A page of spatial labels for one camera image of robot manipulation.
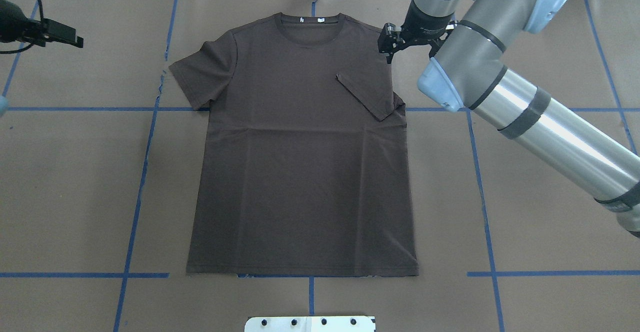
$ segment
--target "blue tape line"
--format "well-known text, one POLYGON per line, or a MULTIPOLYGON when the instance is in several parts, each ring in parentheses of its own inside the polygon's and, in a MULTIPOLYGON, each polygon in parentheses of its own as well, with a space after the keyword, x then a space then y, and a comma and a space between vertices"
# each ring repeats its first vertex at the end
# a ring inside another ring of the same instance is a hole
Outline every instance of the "blue tape line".
MULTIPOLYGON (((169 58, 169 48, 171 47, 171 35, 174 28, 174 21, 176 20, 176 6, 178 0, 173 0, 173 8, 171 9, 171 20, 169 22, 169 30, 167 31, 166 49, 164 52, 164 60, 169 58)), ((131 225, 131 234, 128 239, 128 248, 126 249, 126 261, 124 264, 124 276, 122 277, 122 284, 120 286, 120 294, 118 298, 118 307, 116 309, 115 321, 113 323, 113 332, 118 332, 120 327, 120 320, 122 317, 122 306, 124 305, 124 296, 127 292, 127 281, 129 278, 129 270, 131 267, 131 256, 133 255, 133 246, 136 240, 136 231, 138 229, 138 219, 140 217, 140 207, 142 206, 142 190, 144 189, 147 179, 147 170, 149 169, 149 150, 151 149, 151 140, 154 137, 154 130, 156 128, 156 120, 158 119, 158 110, 160 108, 160 97, 162 96, 162 89, 165 82, 166 71, 163 71, 160 75, 160 86, 158 87, 158 96, 155 98, 155 104, 153 105, 153 116, 151 117, 151 127, 149 128, 149 137, 146 140, 146 150, 144 151, 144 163, 142 164, 142 173, 140 175, 140 185, 137 189, 137 200, 135 201, 135 212, 133 215, 133 223, 131 225)))
POLYGON ((512 270, 502 272, 467 272, 467 277, 549 277, 569 275, 640 275, 640 270, 512 270))
POLYGON ((407 107, 405 109, 407 112, 449 112, 444 108, 419 108, 419 107, 407 107))
MULTIPOLYGON (((605 112, 605 113, 619 113, 618 108, 569 108, 573 112, 605 112)), ((153 107, 9 107, 10 111, 98 111, 98 112, 151 112, 153 107)), ((160 112, 191 112, 194 111, 191 107, 159 107, 160 112)), ((209 108, 199 108, 198 112, 208 112, 209 108)), ((407 112, 449 112, 443 108, 428 108, 428 107, 410 107, 406 109, 407 112)), ((468 111, 467 108, 462 108, 458 112, 468 111)), ((640 108, 622 108, 622 111, 628 113, 640 112, 640 108)))
MULTIPOLYGON (((9 107, 10 111, 72 111, 72 112, 152 112, 153 107, 9 107)), ((200 108, 198 112, 208 112, 209 108, 200 108)), ((181 112, 194 111, 191 107, 159 107, 158 111, 181 112)))
POLYGON ((494 248, 491 242, 491 231, 489 230, 489 216, 487 216, 487 204, 485 202, 485 189, 482 184, 482 175, 480 174, 480 162, 478 161, 478 149, 476 148, 476 136, 474 134, 473 121, 471 120, 471 111, 466 111, 466 122, 469 128, 469 137, 471 138, 471 151, 473 151, 473 164, 475 165, 475 179, 480 190, 480 200, 482 201, 482 215, 484 216, 484 237, 486 240, 486 249, 489 253, 489 267, 491 268, 491 281, 493 282, 493 295, 495 298, 495 308, 498 313, 498 327, 500 332, 505 332, 505 320, 503 319, 503 307, 500 301, 500 290, 498 289, 498 277, 496 277, 496 261, 494 259, 494 248))
MULTIPOLYGON (((33 6, 33 10, 31 12, 31 16, 30 19, 34 19, 34 17, 36 16, 36 11, 38 10, 38 2, 36 2, 36 4, 33 6)), ((22 49, 25 46, 24 43, 20 43, 20 45, 18 46, 18 49, 22 49)), ((16 67, 18 67, 18 61, 20 60, 20 55, 22 54, 22 52, 16 54, 15 58, 13 59, 13 65, 11 65, 11 70, 9 71, 9 76, 6 79, 6 83, 4 84, 4 90, 2 91, 2 96, 6 97, 7 93, 9 92, 9 86, 11 85, 11 80, 14 78, 14 72, 16 71, 16 67)))
POLYGON ((615 83, 613 83, 613 77, 611 76, 611 70, 609 69, 609 64, 607 63, 607 59, 604 56, 604 51, 602 51, 602 44, 600 42, 600 38, 598 37, 598 31, 596 31, 596 26, 594 23, 594 17, 592 16, 592 9, 589 6, 589 0, 584 0, 584 6, 587 9, 587 17, 589 18, 589 24, 591 26, 591 32, 593 33, 593 37, 596 42, 596 46, 598 47, 598 53, 602 60, 602 65, 604 66, 604 70, 606 72, 606 78, 608 79, 608 85, 611 87, 611 92, 613 92, 613 98, 615 99, 615 105, 618 108, 620 113, 620 118, 622 119, 622 124, 624 125, 624 133, 626 133, 626 138, 629 140, 629 145, 631 146, 631 151, 634 154, 638 154, 636 150, 636 144, 634 143, 633 137, 631 137, 631 131, 629 131, 629 125, 627 124, 627 118, 625 117, 624 112, 622 111, 622 104, 620 103, 620 98, 618 96, 618 90, 616 89, 615 83))
MULTIPOLYGON (((0 272, 0 278, 122 278, 124 273, 0 272)), ((129 278, 169 278, 169 273, 130 273, 129 278)))
POLYGON ((174 33, 174 21, 176 21, 176 8, 178 8, 178 0, 173 0, 173 9, 171 9, 171 21, 169 22, 169 33, 166 35, 166 49, 164 50, 164 61, 169 60, 169 46, 171 45, 171 36, 174 33))
POLYGON ((316 314, 316 307, 314 305, 315 303, 315 297, 314 297, 314 292, 315 292, 315 280, 313 277, 309 277, 309 315, 313 316, 316 314))
POLYGON ((137 189, 137 200, 135 202, 135 212, 133 215, 133 223, 131 225, 131 234, 128 237, 128 248, 126 249, 126 261, 124 264, 124 275, 122 277, 122 285, 120 286, 120 294, 118 298, 118 308, 116 310, 116 318, 113 325, 114 332, 118 332, 122 315, 122 306, 124 305, 124 296, 127 290, 127 279, 131 267, 131 256, 133 255, 133 245, 136 240, 136 231, 138 229, 138 218, 140 217, 140 207, 142 206, 142 190, 144 189, 147 179, 147 170, 149 167, 149 149, 151 148, 151 140, 154 137, 154 129, 156 128, 156 119, 158 117, 158 105, 160 104, 160 94, 155 98, 155 106, 153 117, 151 117, 151 128, 149 129, 149 137, 146 140, 146 150, 144 152, 144 163, 142 164, 142 174, 140 176, 140 185, 137 189))
POLYGON ((238 274, 238 278, 364 278, 368 275, 309 275, 309 274, 238 274))
POLYGON ((127 282, 129 279, 124 276, 122 278, 122 284, 120 285, 120 294, 118 297, 118 309, 116 310, 116 318, 113 323, 113 332, 118 332, 120 328, 120 319, 122 317, 122 305, 124 305, 124 295, 127 291, 127 282))
POLYGON ((2 278, 122 278, 123 273, 2 272, 2 278))
POLYGON ((151 112, 153 107, 9 107, 10 111, 151 112))

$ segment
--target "neckline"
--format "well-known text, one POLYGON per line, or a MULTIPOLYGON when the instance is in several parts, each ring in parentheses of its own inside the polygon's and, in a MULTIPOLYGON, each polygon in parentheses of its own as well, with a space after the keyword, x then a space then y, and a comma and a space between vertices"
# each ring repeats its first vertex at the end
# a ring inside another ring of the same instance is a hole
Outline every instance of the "neckline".
POLYGON ((321 45, 326 45, 334 40, 338 39, 340 34, 345 27, 345 19, 346 16, 342 13, 338 15, 334 15, 333 17, 293 17, 291 15, 285 15, 283 13, 278 13, 273 16, 276 27, 278 28, 279 33, 291 43, 297 45, 303 45, 306 47, 317 47, 321 45), (304 20, 305 24, 338 24, 338 29, 334 32, 333 36, 330 39, 322 40, 320 42, 300 42, 293 38, 293 36, 286 30, 286 28, 282 25, 282 22, 291 22, 291 23, 299 23, 300 20, 304 20))

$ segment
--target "white metal plate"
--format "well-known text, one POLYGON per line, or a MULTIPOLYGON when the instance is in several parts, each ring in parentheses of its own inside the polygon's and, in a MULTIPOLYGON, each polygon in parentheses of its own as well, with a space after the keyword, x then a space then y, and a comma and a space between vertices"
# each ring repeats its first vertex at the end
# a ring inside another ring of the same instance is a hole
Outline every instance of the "white metal plate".
POLYGON ((374 316, 252 317, 244 332, 375 332, 374 316))

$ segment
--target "t-shirt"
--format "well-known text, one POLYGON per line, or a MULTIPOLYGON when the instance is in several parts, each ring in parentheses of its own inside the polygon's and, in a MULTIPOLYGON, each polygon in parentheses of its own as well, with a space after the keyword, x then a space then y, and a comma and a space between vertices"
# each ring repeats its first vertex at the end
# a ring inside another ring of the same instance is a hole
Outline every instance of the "t-shirt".
POLYGON ((279 13, 171 65, 210 107, 187 273, 418 275, 405 104, 379 33, 279 13))

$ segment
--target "folded sleeve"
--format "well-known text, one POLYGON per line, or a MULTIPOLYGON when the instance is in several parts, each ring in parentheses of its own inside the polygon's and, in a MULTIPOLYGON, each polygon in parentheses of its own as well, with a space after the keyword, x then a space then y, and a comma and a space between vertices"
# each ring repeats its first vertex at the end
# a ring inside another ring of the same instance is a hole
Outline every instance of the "folded sleeve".
POLYGON ((236 70, 238 48, 231 31, 169 66, 190 105, 199 109, 226 90, 236 70))
POLYGON ((391 74, 365 75, 363 72, 343 70, 336 74, 336 79, 378 122, 405 104, 393 91, 391 74))

